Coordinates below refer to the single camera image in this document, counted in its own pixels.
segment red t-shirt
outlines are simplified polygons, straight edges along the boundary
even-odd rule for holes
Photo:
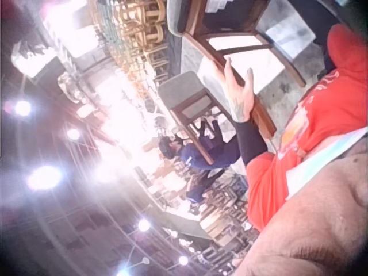
[[[328,35],[328,52],[336,70],[325,76],[299,102],[276,155],[267,152],[246,167],[248,216],[261,231],[289,195],[286,172],[301,163],[324,139],[367,125],[367,46],[342,25]]]

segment hand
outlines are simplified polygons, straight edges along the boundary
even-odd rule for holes
[[[227,58],[224,74],[214,62],[212,62],[212,67],[225,91],[233,120],[236,122],[248,121],[254,106],[253,70],[248,69],[244,78],[245,86],[241,87],[234,77],[230,57]]]

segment white cloth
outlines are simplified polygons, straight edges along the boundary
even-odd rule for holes
[[[358,142],[367,133],[367,130],[368,127],[365,127],[343,135],[327,148],[322,149],[311,158],[287,171],[286,179],[289,196],[286,200],[300,191],[324,166]]]

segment man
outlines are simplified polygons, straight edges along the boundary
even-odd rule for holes
[[[214,182],[224,174],[225,170],[221,170],[216,174],[208,177],[211,171],[205,171],[198,178],[192,177],[189,180],[186,197],[191,203],[201,203],[207,196],[206,191],[214,184]]]
[[[363,129],[367,125],[366,44],[346,27],[335,25],[328,36],[328,47],[337,69],[312,87],[298,104],[276,155],[267,152],[257,127],[250,121],[254,105],[252,71],[246,76],[244,88],[236,83],[230,60],[225,68],[226,78],[218,72],[237,122],[240,152],[250,186],[248,215],[259,231],[298,188],[294,171],[288,173],[290,179],[286,172],[337,143],[346,133],[366,131]]]
[[[240,158],[236,135],[231,138],[229,142],[225,143],[219,123],[214,120],[212,125],[215,137],[209,139],[205,136],[205,123],[205,119],[202,119],[199,140],[213,158],[214,163],[212,165],[207,163],[193,143],[184,145],[183,139],[177,136],[174,141],[169,137],[161,138],[159,148],[162,154],[168,159],[173,159],[178,156],[188,166],[192,166],[199,170],[215,170],[218,168],[226,168],[234,164]]]
[[[337,69],[298,104],[275,155],[250,120],[252,71],[245,87],[230,60],[225,76],[217,71],[237,122],[249,220],[264,230],[237,275],[339,275],[366,240],[367,45],[335,25],[328,52]]]

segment floor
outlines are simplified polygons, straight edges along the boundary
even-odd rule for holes
[[[269,50],[238,53],[232,57],[233,66],[240,75],[244,75],[249,67],[254,71],[255,93],[277,127],[277,133],[272,139],[277,148],[280,135],[296,103],[317,81],[317,74],[324,68],[324,63],[320,48],[312,43],[315,38],[313,32],[287,0],[271,0],[259,22],[258,31],[267,34],[276,42],[279,49],[293,61],[307,82],[306,87],[301,88]],[[254,45],[258,41],[254,37],[227,37],[212,39],[210,43],[220,49],[229,45],[232,47]],[[170,55],[173,75],[178,73],[179,64],[180,73],[196,72],[215,97],[227,107],[222,89],[217,81],[208,75],[206,65],[202,62],[203,56],[186,39],[175,38],[170,44],[176,46]],[[230,139],[235,134],[232,126],[227,122],[221,124],[221,128],[225,139]],[[274,151],[270,143],[269,150]],[[237,173],[245,174],[241,160],[233,166],[233,169]]]

